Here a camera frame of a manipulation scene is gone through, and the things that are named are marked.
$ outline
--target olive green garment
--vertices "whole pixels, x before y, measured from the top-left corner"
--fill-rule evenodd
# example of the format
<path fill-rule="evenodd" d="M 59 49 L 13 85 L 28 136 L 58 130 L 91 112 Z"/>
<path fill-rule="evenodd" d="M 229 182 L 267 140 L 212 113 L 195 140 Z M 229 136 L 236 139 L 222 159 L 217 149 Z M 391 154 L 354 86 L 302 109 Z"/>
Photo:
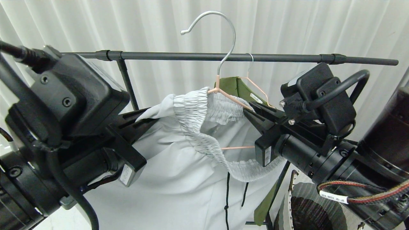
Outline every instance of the olive green garment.
<path fill-rule="evenodd" d="M 264 101 L 261 97 L 253 93 L 249 87 L 243 82 L 242 79 L 239 77 L 225 77 L 220 79 L 220 89 L 225 91 L 226 93 L 240 97 L 247 102 L 250 101 L 257 101 L 259 103 L 263 103 L 267 105 L 267 102 Z M 277 182 L 274 184 L 273 188 L 271 188 L 270 192 L 264 198 L 264 200 L 260 203 L 260 205 L 254 211 L 254 222 L 258 226 L 262 226 L 264 219 L 270 209 L 270 205 L 273 202 L 274 192 L 277 188 Z"/>

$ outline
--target silver screw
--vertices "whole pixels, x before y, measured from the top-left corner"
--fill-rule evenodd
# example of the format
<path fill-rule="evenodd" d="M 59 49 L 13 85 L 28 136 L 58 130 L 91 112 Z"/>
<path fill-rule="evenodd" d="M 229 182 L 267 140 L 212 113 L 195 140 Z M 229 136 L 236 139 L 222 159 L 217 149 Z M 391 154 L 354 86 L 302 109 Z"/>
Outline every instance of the silver screw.
<path fill-rule="evenodd" d="M 282 108 L 284 108 L 284 106 L 285 106 L 285 101 L 280 101 L 280 106 L 281 106 Z"/>
<path fill-rule="evenodd" d="M 294 119 L 290 119 L 290 120 L 288 120 L 288 123 L 289 123 L 290 125 L 294 125 L 294 124 L 295 124 L 295 120 L 294 120 Z"/>

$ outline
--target hanger bar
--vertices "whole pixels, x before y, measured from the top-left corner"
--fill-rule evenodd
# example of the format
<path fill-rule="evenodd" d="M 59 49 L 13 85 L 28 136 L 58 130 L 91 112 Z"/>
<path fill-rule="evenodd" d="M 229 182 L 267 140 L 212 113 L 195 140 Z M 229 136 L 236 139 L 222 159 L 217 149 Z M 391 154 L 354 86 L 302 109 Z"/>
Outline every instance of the hanger bar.
<path fill-rule="evenodd" d="M 96 52 L 66 52 L 76 53 L 84 58 L 103 61 L 123 60 L 170 60 L 170 61 L 221 61 L 226 53 L 162 53 L 162 52 L 123 52 L 100 50 Z M 395 59 L 379 59 L 366 57 L 348 57 L 342 54 L 252 54 L 257 62 L 311 62 L 337 65 L 343 63 L 398 65 Z M 252 61 L 248 54 L 231 54 L 226 61 Z"/>

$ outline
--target white garment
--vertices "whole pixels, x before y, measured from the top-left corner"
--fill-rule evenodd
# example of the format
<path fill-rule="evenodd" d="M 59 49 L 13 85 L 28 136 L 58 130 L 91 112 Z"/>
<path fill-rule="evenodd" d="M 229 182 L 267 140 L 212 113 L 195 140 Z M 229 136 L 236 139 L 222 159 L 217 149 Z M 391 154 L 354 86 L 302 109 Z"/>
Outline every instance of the white garment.
<path fill-rule="evenodd" d="M 160 118 L 134 147 L 148 162 L 129 188 L 115 181 L 88 192 L 101 230 L 242 229 L 283 168 L 276 158 L 268 167 L 255 160 L 254 149 L 220 147 L 254 145 L 258 131 L 243 108 L 208 87 L 186 95 L 169 95 L 144 118 Z M 250 182 L 241 206 L 245 182 Z"/>

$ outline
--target robotic arm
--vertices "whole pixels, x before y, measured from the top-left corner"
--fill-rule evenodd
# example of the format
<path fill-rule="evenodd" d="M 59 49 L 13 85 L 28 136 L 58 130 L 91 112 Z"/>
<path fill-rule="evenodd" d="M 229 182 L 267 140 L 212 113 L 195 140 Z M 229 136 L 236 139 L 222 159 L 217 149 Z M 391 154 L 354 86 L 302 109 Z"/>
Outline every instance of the robotic arm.
<path fill-rule="evenodd" d="M 132 144 L 157 120 L 135 122 L 145 110 L 118 115 L 128 93 L 77 54 L 2 41 L 0 51 L 27 65 L 35 80 L 26 86 L 0 54 L 0 80 L 20 99 L 6 117 L 11 135 L 0 130 L 13 147 L 0 157 L 0 229 L 32 229 L 59 207 L 78 203 L 97 230 L 83 194 L 117 179 L 124 186 L 135 181 L 146 159 Z M 368 77 L 361 70 L 341 82 L 319 64 L 281 87 L 284 111 L 253 103 L 255 113 L 244 113 L 262 134 L 255 143 L 261 165 L 283 156 L 322 196 L 348 203 L 375 229 L 392 229 L 409 216 L 409 92 L 394 94 L 359 143 L 346 140 Z M 348 97 L 345 90 L 355 83 Z M 106 172 L 111 175 L 90 184 Z"/>

